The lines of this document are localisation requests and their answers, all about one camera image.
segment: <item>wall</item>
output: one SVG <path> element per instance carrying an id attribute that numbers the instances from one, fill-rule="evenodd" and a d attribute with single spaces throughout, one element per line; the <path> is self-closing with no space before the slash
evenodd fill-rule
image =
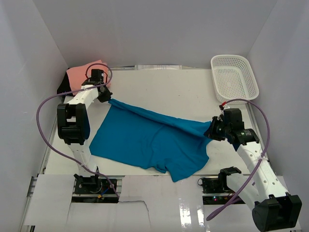
<path id="1" fill-rule="evenodd" d="M 309 231 L 309 3 L 278 0 L 249 52 L 260 95 L 255 101 L 271 128 L 268 155 L 292 194 L 303 202 L 300 224 Z M 263 117 L 259 128 L 266 140 Z"/>
<path id="2" fill-rule="evenodd" d="M 31 176 L 46 149 L 35 122 L 67 65 L 32 0 L 0 0 L 0 231 L 19 231 Z M 59 99 L 42 110 L 49 136 Z"/>
<path id="3" fill-rule="evenodd" d="M 277 0 L 33 0 L 69 66 L 247 56 Z"/>

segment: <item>teal fabric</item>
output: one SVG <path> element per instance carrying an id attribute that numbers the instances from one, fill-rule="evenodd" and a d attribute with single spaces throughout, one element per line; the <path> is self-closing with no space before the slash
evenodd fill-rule
<path id="1" fill-rule="evenodd" d="M 211 140 L 203 134 L 211 122 L 161 115 L 115 99 L 109 103 L 111 108 L 90 145 L 92 155 L 169 171 L 174 182 L 207 163 L 206 145 Z"/>

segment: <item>white laundry basket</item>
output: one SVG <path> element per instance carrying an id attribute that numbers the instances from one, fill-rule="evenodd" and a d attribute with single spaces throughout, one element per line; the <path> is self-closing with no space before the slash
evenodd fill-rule
<path id="1" fill-rule="evenodd" d="M 242 98 L 253 100 L 259 95 L 249 61 L 237 55 L 218 55 L 211 59 L 211 69 L 216 97 L 220 102 Z M 245 104 L 233 101 L 230 104 Z"/>

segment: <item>white table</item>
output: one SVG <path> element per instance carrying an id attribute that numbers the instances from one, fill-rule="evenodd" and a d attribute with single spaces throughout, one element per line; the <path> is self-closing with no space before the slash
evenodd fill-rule
<path id="1" fill-rule="evenodd" d="M 211 70 L 126 70 L 113 71 L 113 98 L 130 105 L 142 107 L 157 113 L 196 121 L 210 121 L 220 114 L 212 83 Z M 252 128 L 245 105 L 235 106 L 242 112 L 246 128 Z M 104 120 L 110 105 L 96 100 L 87 110 L 91 142 Z M 56 131 L 52 145 L 59 151 L 72 156 L 69 147 L 58 137 Z M 198 175 L 217 175 L 222 168 L 236 166 L 242 173 L 249 171 L 227 141 L 211 141 L 207 145 L 210 157 Z M 99 170 L 105 175 L 158 175 L 154 168 L 142 169 L 122 164 L 110 159 L 95 157 Z M 75 174 L 77 164 L 54 151 L 50 152 L 46 174 Z"/>

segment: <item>pink cloth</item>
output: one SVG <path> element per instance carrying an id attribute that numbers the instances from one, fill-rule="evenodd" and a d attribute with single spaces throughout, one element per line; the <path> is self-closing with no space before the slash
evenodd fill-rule
<path id="1" fill-rule="evenodd" d="M 101 63 L 101 64 L 105 64 L 106 63 L 102 63 L 101 60 L 97 60 L 95 62 L 91 62 L 89 64 L 83 65 L 83 66 L 79 66 L 79 67 L 74 67 L 74 68 L 70 68 L 67 70 L 67 74 L 68 74 L 68 78 L 69 78 L 69 83 L 70 83 L 70 87 L 71 90 L 78 90 L 81 89 L 82 87 L 82 83 L 86 80 L 86 76 L 85 76 L 85 72 L 86 69 L 89 67 L 89 65 L 91 64 L 95 64 L 95 63 Z M 103 65 L 94 65 L 92 66 L 89 70 L 87 75 L 90 76 L 91 75 L 91 70 L 92 69 L 101 69 L 103 70 L 105 73 L 108 73 L 108 68 L 106 68 Z"/>

